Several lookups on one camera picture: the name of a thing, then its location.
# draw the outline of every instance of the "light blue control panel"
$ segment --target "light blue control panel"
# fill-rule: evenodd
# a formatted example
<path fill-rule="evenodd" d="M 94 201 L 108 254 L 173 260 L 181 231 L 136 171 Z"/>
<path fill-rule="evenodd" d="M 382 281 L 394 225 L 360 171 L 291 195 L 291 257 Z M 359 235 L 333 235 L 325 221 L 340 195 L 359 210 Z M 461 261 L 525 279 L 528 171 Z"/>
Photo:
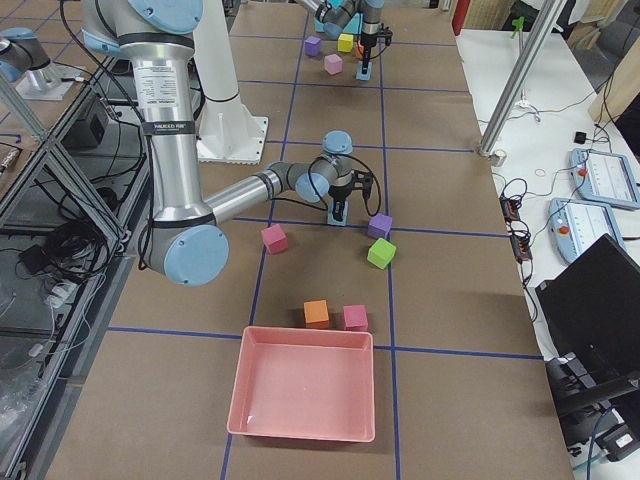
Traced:
<path fill-rule="evenodd" d="M 554 198 L 549 206 L 549 226 L 560 255 L 569 263 L 605 233 L 625 248 L 613 209 L 606 203 Z"/>
<path fill-rule="evenodd" d="M 571 152 L 571 175 L 586 200 L 629 210 L 640 209 L 640 193 L 624 155 L 576 148 Z"/>

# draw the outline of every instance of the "pink plastic bin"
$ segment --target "pink plastic bin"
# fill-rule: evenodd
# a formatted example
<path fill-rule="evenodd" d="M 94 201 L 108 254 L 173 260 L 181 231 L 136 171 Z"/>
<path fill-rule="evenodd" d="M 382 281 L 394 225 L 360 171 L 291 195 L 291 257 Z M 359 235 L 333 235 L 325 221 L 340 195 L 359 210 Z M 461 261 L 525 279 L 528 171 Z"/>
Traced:
<path fill-rule="evenodd" d="M 245 328 L 227 430 L 373 441 L 373 337 L 367 332 Z"/>

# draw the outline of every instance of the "person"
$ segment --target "person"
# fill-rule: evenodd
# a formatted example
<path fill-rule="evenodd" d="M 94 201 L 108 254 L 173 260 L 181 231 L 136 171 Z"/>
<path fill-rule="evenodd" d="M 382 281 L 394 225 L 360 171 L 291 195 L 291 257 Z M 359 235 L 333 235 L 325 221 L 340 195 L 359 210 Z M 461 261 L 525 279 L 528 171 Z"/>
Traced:
<path fill-rule="evenodd" d="M 563 30 L 561 32 L 563 38 L 569 38 L 578 20 L 580 20 L 587 11 L 590 1 L 591 0 L 567 0 L 556 22 L 556 25 Z M 512 22 L 520 17 L 524 17 L 524 31 L 530 31 L 543 3 L 544 0 L 516 0 L 511 7 L 509 18 L 507 18 L 507 21 L 504 23 L 502 30 L 513 30 L 514 26 Z"/>

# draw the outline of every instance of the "yellow cube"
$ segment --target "yellow cube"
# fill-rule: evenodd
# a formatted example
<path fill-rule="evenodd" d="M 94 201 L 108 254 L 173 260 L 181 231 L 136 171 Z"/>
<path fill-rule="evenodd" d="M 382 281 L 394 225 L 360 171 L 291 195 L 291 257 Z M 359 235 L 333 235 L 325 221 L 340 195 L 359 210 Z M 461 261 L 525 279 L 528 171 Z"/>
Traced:
<path fill-rule="evenodd" d="M 353 49 L 353 35 L 343 33 L 338 37 L 338 51 L 350 52 Z"/>

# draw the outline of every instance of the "white table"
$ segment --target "white table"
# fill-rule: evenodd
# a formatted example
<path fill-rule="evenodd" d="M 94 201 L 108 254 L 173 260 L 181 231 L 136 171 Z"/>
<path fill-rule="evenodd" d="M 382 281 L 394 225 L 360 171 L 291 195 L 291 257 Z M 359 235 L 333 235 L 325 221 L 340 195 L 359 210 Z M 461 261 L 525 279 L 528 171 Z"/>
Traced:
<path fill-rule="evenodd" d="M 469 91 L 473 95 L 473 104 L 479 121 L 488 121 L 502 93 L 504 85 L 518 57 L 518 40 L 511 39 L 509 32 L 463 30 L 457 37 L 458 49 Z M 561 113 L 542 113 L 541 122 L 533 115 L 509 120 L 496 144 L 496 148 L 505 150 L 508 158 L 504 165 L 494 168 L 494 173 L 508 180 L 524 178 L 530 192 L 546 194 L 551 191 L 555 172 L 569 166 L 569 153 L 574 148 L 589 148 L 573 143 L 576 131 L 593 137 L 594 122 L 587 109 L 596 98 L 593 88 L 582 73 L 560 35 L 552 35 L 546 42 L 526 81 L 526 96 L 529 102 L 539 110 L 560 110 L 579 102 L 591 94 L 586 101 Z M 514 108 L 512 116 L 519 116 L 527 110 Z M 486 123 L 480 122 L 484 131 Z M 611 138 L 614 153 L 626 155 L 629 159 L 636 181 L 640 181 L 640 166 L 626 142 L 615 128 L 610 125 L 607 132 Z M 608 151 L 606 144 L 595 145 L 594 149 Z M 502 190 L 504 182 L 496 177 L 496 188 Z M 545 197 L 527 196 L 520 210 L 521 218 L 528 224 L 532 233 L 541 230 L 549 218 L 549 203 L 554 197 L 568 198 L 575 189 L 575 183 L 569 172 L 560 172 L 553 193 Z M 523 192 L 523 184 L 518 182 L 507 190 L 507 195 Z M 580 198 L 576 193 L 573 198 Z M 614 214 L 624 237 L 640 236 L 640 211 L 629 212 L 614 209 Z M 627 242 L 626 248 L 633 259 L 640 263 L 640 241 Z M 553 279 L 566 268 L 560 257 L 548 228 L 537 235 L 532 246 L 534 272 L 530 282 L 535 287 L 543 280 Z M 529 265 L 524 266 L 525 274 Z M 538 343 L 545 358 L 554 354 L 548 331 L 544 322 L 536 322 Z M 577 465 L 586 458 L 577 459 Z M 592 465 L 592 480 L 631 480 L 640 478 L 640 454 L 635 453 L 621 462 L 606 460 L 595 461 Z M 586 476 L 585 470 L 575 472 L 576 479 Z"/>

